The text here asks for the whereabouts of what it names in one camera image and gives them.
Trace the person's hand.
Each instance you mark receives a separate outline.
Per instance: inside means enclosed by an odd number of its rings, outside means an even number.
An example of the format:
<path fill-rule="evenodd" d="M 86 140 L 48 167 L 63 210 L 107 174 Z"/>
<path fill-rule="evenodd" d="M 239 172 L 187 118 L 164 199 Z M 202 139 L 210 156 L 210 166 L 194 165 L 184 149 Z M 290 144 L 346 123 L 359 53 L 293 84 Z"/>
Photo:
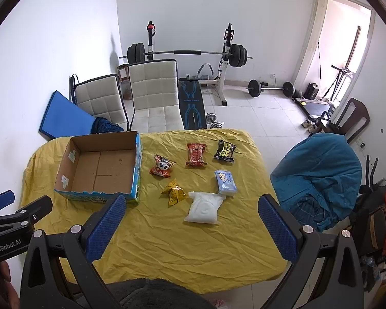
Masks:
<path fill-rule="evenodd" d="M 19 296 L 11 284 L 12 278 L 10 274 L 10 267 L 6 261 L 0 262 L 0 270 L 3 275 L 3 283 L 4 283 L 4 288 L 5 288 L 5 293 L 6 293 L 6 301 L 7 304 L 10 306 L 12 309 L 19 309 L 20 308 L 20 299 Z"/>

